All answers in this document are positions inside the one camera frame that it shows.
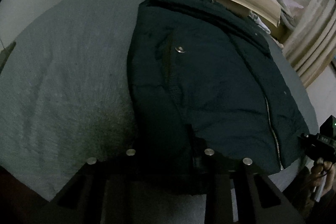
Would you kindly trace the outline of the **right hand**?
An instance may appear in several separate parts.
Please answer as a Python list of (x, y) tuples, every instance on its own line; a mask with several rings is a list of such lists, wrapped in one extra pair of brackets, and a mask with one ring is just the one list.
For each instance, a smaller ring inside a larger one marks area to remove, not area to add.
[(335, 164), (330, 161), (320, 163), (315, 161), (310, 170), (310, 184), (312, 189), (321, 188), (323, 197), (333, 188), (335, 180)]

